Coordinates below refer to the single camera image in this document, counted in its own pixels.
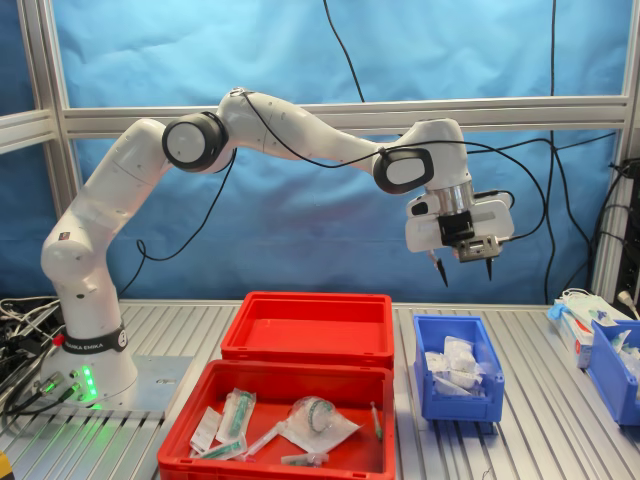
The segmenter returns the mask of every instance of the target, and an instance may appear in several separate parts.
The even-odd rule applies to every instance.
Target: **medical supply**
[[[592,320],[603,327],[616,326],[616,320],[631,320],[624,313],[605,302],[602,297],[591,295],[584,290],[565,290],[558,301],[564,303],[571,310],[571,313],[589,328]]]
[[[620,332],[613,338],[613,340],[611,340],[611,346],[616,353],[620,353],[620,351],[622,350],[622,346],[624,345],[624,341],[627,339],[630,333],[631,330],[625,330],[624,332]]]
[[[282,432],[284,432],[284,429],[286,427],[287,427],[286,422],[276,423],[276,425],[271,430],[269,430],[267,433],[265,433],[258,440],[256,440],[251,444],[247,452],[244,455],[242,455],[242,460],[248,461],[250,457],[253,457],[256,453],[258,453],[262,449],[262,447],[264,447],[267,443],[273,440],[276,437],[276,435],[281,435]]]
[[[569,350],[578,368],[587,368],[591,361],[593,329],[578,320],[569,307],[556,300],[556,304],[547,311],[547,317],[553,322],[564,346]]]
[[[244,434],[240,434],[240,437],[232,442],[223,443],[211,450],[207,450],[200,458],[206,458],[209,460],[229,460],[236,457],[241,453],[247,451],[247,441],[244,438]]]
[[[455,395],[461,397],[469,397],[471,393],[467,392],[464,388],[459,387],[455,383],[445,380],[444,378],[434,376],[435,389],[440,395]]]
[[[216,412],[213,408],[207,407],[202,416],[202,420],[198,424],[195,433],[191,437],[189,445],[198,454],[202,455],[204,452],[211,448],[213,439],[216,437],[218,427],[220,426],[220,420],[222,415]]]
[[[640,348],[630,347],[629,344],[625,344],[622,346],[622,351],[628,353],[633,358],[640,360]]]
[[[305,397],[293,405],[282,436],[308,453],[326,453],[359,428],[338,413],[331,402]]]
[[[376,437],[378,437],[378,440],[382,440],[382,428],[380,427],[380,420],[378,420],[378,409],[376,408],[375,402],[371,402],[371,415],[373,415],[373,425],[376,429]]]
[[[473,343],[456,337],[445,337],[444,356],[452,370],[475,372],[476,359],[473,357]]]
[[[476,385],[480,385],[482,383],[482,377],[480,375],[476,375],[475,373],[468,373],[461,370],[451,370],[449,372],[449,381],[454,385],[464,388],[465,390],[470,390]]]
[[[326,453],[304,453],[302,455],[288,455],[280,459],[283,465],[297,467],[320,467],[329,461]]]
[[[224,403],[222,422],[216,440],[229,443],[236,440],[240,434],[246,435],[255,404],[255,394],[234,388]]]

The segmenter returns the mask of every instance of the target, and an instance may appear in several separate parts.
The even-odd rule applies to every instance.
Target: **sterile package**
[[[222,422],[216,435],[220,443],[229,443],[237,440],[240,435],[247,434],[249,420],[256,405],[256,394],[233,389],[224,403]]]
[[[284,432],[284,429],[287,428],[287,422],[278,422],[276,425],[261,436],[258,440],[253,442],[251,446],[247,449],[247,452],[242,455],[241,460],[243,462],[253,461],[253,456],[258,453],[262,447],[264,447],[267,443],[273,440],[276,435],[281,435]]]
[[[564,346],[571,353],[578,368],[587,368],[593,348],[593,329],[578,320],[571,310],[559,300],[549,309],[547,317],[556,326]]]
[[[602,297],[591,295],[585,290],[565,290],[558,301],[564,303],[571,313],[589,328],[592,320],[603,327],[615,327],[616,320],[632,320],[609,305]]]
[[[218,427],[220,426],[220,420],[222,415],[216,412],[213,408],[207,407],[207,410],[202,416],[202,420],[198,424],[195,433],[191,437],[189,445],[199,455],[203,454],[211,448],[213,439],[216,437]]]
[[[288,455],[280,459],[283,465],[298,467],[320,467],[329,461],[326,453],[303,453],[302,455]]]
[[[293,405],[282,436],[308,453],[327,453],[359,428],[331,402],[305,397]]]
[[[633,355],[628,354],[624,350],[621,350],[618,355],[620,355],[620,360],[622,360],[624,366],[627,367],[627,370],[629,370],[631,375],[636,377],[636,380],[640,383],[640,360],[634,358]],[[638,393],[636,393],[636,400],[640,400],[640,388],[638,389]]]
[[[613,349],[617,354],[619,354],[620,351],[622,350],[622,347],[624,346],[624,341],[627,339],[630,333],[631,333],[631,330],[625,330],[624,332],[621,332],[618,335],[616,335],[616,337],[613,340],[611,340],[611,346],[613,347]]]
[[[464,388],[459,387],[455,383],[451,383],[448,380],[440,377],[433,377],[435,381],[436,392],[440,395],[456,395],[462,397],[468,397],[471,393],[467,392]]]
[[[223,443],[217,445],[210,450],[204,452],[200,458],[206,458],[209,460],[229,460],[247,451],[247,440],[244,438],[244,434],[240,434],[238,438],[232,442]]]
[[[425,352],[427,367],[436,382],[435,391],[441,395],[473,395],[480,387],[484,369],[473,356],[473,343],[460,338],[446,337],[445,353]]]
[[[473,357],[473,343],[461,338],[445,337],[444,356],[451,370],[475,373],[476,359]]]

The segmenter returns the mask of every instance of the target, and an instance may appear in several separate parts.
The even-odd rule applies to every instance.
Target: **black cable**
[[[553,97],[556,93],[556,0],[551,2],[551,52],[550,52],[550,93]],[[551,166],[549,167],[549,183],[547,186],[547,230],[549,230],[549,240],[551,241],[551,254],[549,255],[549,263],[547,263],[547,270],[544,274],[544,303],[549,304],[549,275],[551,274],[551,267],[553,265],[553,259],[556,255],[556,242],[553,238],[553,229],[551,228],[551,215],[549,215],[549,204],[551,200],[551,185],[553,179],[553,164],[556,153],[555,135],[553,130],[549,132],[549,140],[551,141]],[[569,200],[567,194],[567,209],[569,209]]]
[[[37,410],[30,410],[28,412],[22,411],[22,412],[18,412],[18,413],[14,413],[13,415],[15,416],[19,416],[19,415],[37,415],[38,413],[42,413],[42,412],[46,412],[47,410],[52,409],[53,407],[57,407],[58,405],[61,405],[63,403],[64,400],[56,400],[53,403],[50,403],[49,405],[45,405],[42,408],[39,408]]]
[[[564,147],[558,147],[556,150],[565,150],[567,148],[577,147],[579,145],[586,145],[587,143],[595,142],[597,140],[602,140],[603,138],[613,137],[616,132],[607,133],[606,135],[601,135],[599,137],[590,138],[589,140],[583,140],[582,142],[572,143],[570,145],[565,145]]]
[[[349,160],[348,162],[343,162],[343,163],[339,163],[339,164],[336,164],[336,165],[325,165],[323,163],[316,162],[315,160],[312,160],[310,158],[305,157],[304,155],[299,154],[298,152],[293,150],[291,147],[289,147],[289,145],[284,143],[280,139],[280,137],[273,131],[273,129],[269,126],[269,124],[265,121],[265,119],[262,117],[260,112],[258,112],[256,107],[253,105],[253,102],[251,102],[251,99],[249,98],[250,94],[247,93],[247,92],[244,92],[242,95],[245,97],[245,99],[247,100],[247,103],[249,104],[251,109],[258,116],[258,118],[260,119],[262,124],[269,131],[269,133],[273,136],[273,138],[275,138],[278,142],[280,142],[280,144],[284,148],[286,148],[289,152],[291,152],[293,155],[295,155],[299,159],[304,160],[305,162],[309,162],[309,163],[312,163],[313,165],[317,165],[317,166],[323,167],[323,168],[341,168],[341,167],[346,167],[347,165],[351,165],[351,164],[356,163],[356,162],[360,162],[362,160],[370,158],[370,157],[372,157],[374,155],[378,155],[380,153],[379,151],[375,151],[375,152],[370,153],[368,155],[364,155],[363,157],[356,158],[354,160]],[[422,141],[422,142],[408,143],[406,145],[394,145],[394,146],[391,146],[391,147],[387,148],[386,151],[387,152],[391,152],[391,151],[394,151],[394,150],[401,150],[401,149],[405,149],[405,148],[408,148],[408,147],[417,147],[417,146],[422,146],[422,145],[433,145],[433,144],[473,145],[473,146],[476,146],[476,147],[485,148],[490,152],[495,152],[495,153],[497,153],[499,155],[502,155],[506,159],[512,161],[513,163],[518,165],[520,168],[522,168],[526,172],[526,174],[529,176],[529,178],[531,178],[531,180],[533,181],[534,185],[538,189],[538,193],[540,193],[540,198],[542,199],[542,205],[543,205],[543,212],[542,212],[542,217],[540,218],[540,222],[538,223],[538,225],[536,225],[536,227],[533,230],[531,230],[530,232],[528,232],[526,234],[523,234],[523,235],[516,235],[514,237],[511,237],[510,241],[519,240],[521,238],[528,237],[529,235],[532,235],[533,233],[535,233],[536,230],[538,230],[538,228],[540,228],[540,225],[542,225],[542,223],[544,222],[544,219],[546,217],[546,204],[545,204],[544,193],[542,191],[542,188],[540,187],[540,184],[538,183],[536,178],[533,176],[531,171],[527,167],[525,167],[522,163],[520,163],[518,160],[513,158],[512,156],[507,155],[506,153],[501,152],[500,150],[498,150],[496,148],[490,147],[489,145],[484,145],[482,143],[477,143],[477,142],[469,142],[469,141],[465,141],[465,140],[425,140],[425,141]]]
[[[331,21],[331,14],[329,13],[329,5],[327,5],[327,0],[323,0],[323,2],[324,2],[324,11],[327,12],[327,20],[329,20],[329,26],[331,26],[331,30],[333,30],[333,34],[336,36],[336,40],[338,40],[338,43],[342,47],[342,51],[344,52],[344,56],[347,59],[347,63],[349,63],[349,68],[351,69],[351,75],[353,76],[353,81],[356,84],[356,88],[358,89],[358,95],[360,95],[360,100],[362,101],[362,103],[365,103],[364,96],[362,95],[362,90],[360,89],[360,82],[358,82],[358,77],[356,75],[356,71],[353,68],[353,63],[351,63],[351,57],[349,57],[349,52],[347,52],[347,49],[344,46],[344,43],[342,43],[342,40],[340,39],[340,35],[338,35],[338,32],[333,26],[333,22]]]
[[[142,260],[140,261],[140,265],[138,266],[138,270],[136,271],[135,275],[131,278],[131,280],[129,280],[129,283],[127,283],[127,285],[120,291],[118,296],[122,296],[122,294],[124,292],[126,292],[127,289],[131,286],[131,284],[133,282],[135,282],[136,278],[138,278],[138,275],[140,275],[140,271],[142,270],[142,266],[144,265],[145,260],[148,259],[148,260],[151,260],[153,262],[165,262],[167,260],[171,260],[172,258],[177,256],[178,254],[180,254],[185,248],[187,248],[187,245],[189,245],[191,243],[191,241],[196,237],[196,235],[198,235],[198,233],[200,233],[200,231],[204,228],[205,224],[207,223],[207,220],[209,220],[209,216],[211,215],[211,212],[213,211],[213,207],[216,206],[216,203],[218,202],[218,198],[220,198],[220,194],[222,194],[222,190],[224,189],[224,186],[227,183],[227,179],[229,178],[229,174],[231,174],[231,169],[233,168],[233,165],[234,165],[234,163],[236,161],[236,152],[237,152],[237,150],[234,149],[233,150],[233,154],[231,155],[231,160],[229,160],[229,163],[228,163],[228,168],[226,169],[227,172],[225,173],[224,178],[222,179],[222,183],[220,184],[220,188],[218,189],[218,193],[216,194],[215,198],[213,199],[213,202],[211,203],[211,206],[209,207],[209,210],[207,211],[207,214],[205,215],[204,220],[202,221],[200,226],[196,229],[196,231],[193,232],[193,234],[189,237],[189,239],[184,243],[184,245],[182,245],[175,253],[173,253],[172,255],[169,255],[168,257],[163,257],[163,258],[151,257],[151,256],[147,255],[147,246],[145,245],[144,241],[141,240],[141,239],[137,239],[136,240],[136,247],[138,248],[138,251],[142,255]]]

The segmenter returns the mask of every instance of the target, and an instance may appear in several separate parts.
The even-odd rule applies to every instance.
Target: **red plastic box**
[[[222,358],[393,370],[386,295],[252,292],[221,345]]]
[[[222,412],[227,393],[236,387],[255,392],[258,398],[248,444],[287,418],[296,400],[309,395],[329,400],[362,428],[331,450],[329,462],[321,468],[281,465],[280,457],[304,453],[281,436],[256,454],[256,463],[189,458],[189,439],[205,409],[212,406]],[[375,434],[371,401],[379,409],[382,441]],[[395,478],[392,373],[370,367],[211,362],[162,444],[158,465],[163,480],[391,480]]]

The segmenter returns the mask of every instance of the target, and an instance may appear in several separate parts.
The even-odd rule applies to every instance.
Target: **plastic bag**
[[[435,380],[435,388],[436,392],[440,395],[452,395],[452,396],[461,396],[461,397],[469,397],[471,394],[467,392],[464,388],[459,387],[455,383],[451,383],[444,378],[434,376]]]
[[[622,346],[624,345],[624,341],[627,339],[630,333],[631,330],[625,330],[624,332],[616,335],[615,338],[611,340],[611,346],[616,353],[620,353],[620,351],[622,350]]]
[[[246,435],[255,405],[255,393],[234,388],[233,392],[227,395],[227,401],[224,403],[222,422],[218,428],[216,440],[220,443],[229,443],[240,438],[240,435]]]
[[[327,453],[359,428],[331,402],[305,397],[293,405],[282,436],[308,453]]]
[[[627,370],[629,370],[629,373],[636,377],[636,380],[638,381],[638,383],[640,383],[640,360],[634,358],[633,355],[625,351],[621,351],[619,355],[620,360],[622,360],[624,366],[627,368]],[[640,388],[638,389],[638,393],[636,394],[636,400],[640,400]]]
[[[247,441],[244,438],[244,434],[241,433],[239,437],[232,442],[216,445],[212,449],[207,450],[200,456],[200,458],[210,460],[229,460],[230,458],[236,457],[246,451]]]
[[[444,356],[447,357],[451,370],[475,373],[476,359],[473,357],[473,343],[461,338],[445,337]]]

